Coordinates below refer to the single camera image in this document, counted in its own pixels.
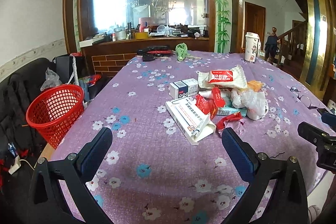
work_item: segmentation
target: purple tablecloth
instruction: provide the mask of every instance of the purple tablecloth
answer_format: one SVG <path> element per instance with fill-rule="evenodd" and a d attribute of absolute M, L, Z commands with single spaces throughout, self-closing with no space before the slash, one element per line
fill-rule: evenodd
<path fill-rule="evenodd" d="M 299 160 L 307 192 L 324 171 L 316 167 L 315 147 L 298 136 L 307 121 L 331 135 L 317 110 L 305 107 L 290 88 L 307 95 L 312 105 L 323 107 L 310 91 L 290 75 L 263 60 L 246 63 L 239 54 L 191 52 L 201 60 L 183 62 L 132 59 L 98 94 L 56 149 L 53 160 L 78 152 L 102 126 L 110 126 L 113 143 L 95 178 L 87 186 L 98 204 L 116 224 L 221 223 L 246 189 L 221 139 L 211 134 L 192 146 L 164 107 L 171 100 L 170 82 L 196 78 L 198 71 L 230 69 L 237 64 L 246 78 L 259 80 L 269 105 L 264 119 L 244 118 L 240 137 L 256 152 L 286 160 Z M 64 183 L 73 214 L 81 218 Z M 268 202 L 270 184 L 254 218 Z"/>

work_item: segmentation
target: screw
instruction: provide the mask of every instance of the screw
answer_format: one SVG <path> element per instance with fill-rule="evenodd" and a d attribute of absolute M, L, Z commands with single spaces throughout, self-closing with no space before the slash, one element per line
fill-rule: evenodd
<path fill-rule="evenodd" d="M 297 158 L 296 157 L 291 156 L 289 159 L 291 160 L 292 163 L 297 163 Z"/>
<path fill-rule="evenodd" d="M 76 153 L 71 153 L 68 155 L 68 160 L 74 160 L 77 157 Z"/>
<path fill-rule="evenodd" d="M 41 158 L 39 158 L 39 159 L 37 160 L 37 163 L 38 163 L 38 164 L 42 164 L 42 163 L 44 163 L 44 160 L 45 160 L 45 158 L 44 158 L 44 157 L 41 157 Z"/>
<path fill-rule="evenodd" d="M 259 153 L 258 158 L 260 158 L 261 160 L 265 160 L 267 159 L 267 155 L 265 153 Z"/>

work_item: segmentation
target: basket rim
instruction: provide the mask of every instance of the basket rim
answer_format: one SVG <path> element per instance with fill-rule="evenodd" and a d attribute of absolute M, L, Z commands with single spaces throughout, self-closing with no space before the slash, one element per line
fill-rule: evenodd
<path fill-rule="evenodd" d="M 62 115 L 61 117 L 52 120 L 51 122 L 47 122 L 47 123 L 34 123 L 29 119 L 28 113 L 30 112 L 31 108 L 33 106 L 35 106 L 37 104 L 37 101 L 41 100 L 41 97 L 44 97 L 45 92 L 48 93 L 55 93 L 56 91 L 61 91 L 64 90 L 66 87 L 70 87 L 71 89 L 77 90 L 81 96 L 80 96 L 80 100 L 78 100 L 78 102 L 64 115 Z M 42 128 L 46 128 L 46 127 L 50 127 L 55 125 L 56 123 L 58 123 L 61 120 L 64 120 L 65 118 L 68 118 L 71 115 L 71 110 L 75 107 L 78 107 L 80 104 L 83 103 L 84 100 L 84 90 L 82 89 L 82 87 L 78 86 L 78 85 L 67 85 L 67 84 L 63 84 L 51 89 L 46 90 L 45 92 L 42 92 L 38 97 L 36 97 L 32 103 L 29 105 L 27 111 L 26 111 L 26 121 L 28 123 L 28 125 L 32 128 L 36 128 L 36 129 L 42 129 Z"/>

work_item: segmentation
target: green towel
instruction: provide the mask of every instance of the green towel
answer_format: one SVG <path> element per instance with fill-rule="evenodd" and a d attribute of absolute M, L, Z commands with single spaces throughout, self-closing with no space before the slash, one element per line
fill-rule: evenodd
<path fill-rule="evenodd" d="M 183 61 L 188 55 L 188 48 L 185 43 L 176 45 L 175 51 L 177 53 L 177 60 Z"/>

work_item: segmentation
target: white wall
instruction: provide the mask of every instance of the white wall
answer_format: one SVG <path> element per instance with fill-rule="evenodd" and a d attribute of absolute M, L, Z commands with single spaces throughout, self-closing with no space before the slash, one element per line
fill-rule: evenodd
<path fill-rule="evenodd" d="M 31 49 L 64 40 L 62 0 L 0 0 L 0 37 L 0 68 Z M 65 46 L 55 53 L 66 53 Z"/>
<path fill-rule="evenodd" d="M 272 27 L 277 28 L 277 35 L 280 35 L 292 28 L 292 20 L 304 21 L 299 14 L 300 10 L 295 0 L 243 0 L 266 8 L 266 24 L 264 45 Z"/>

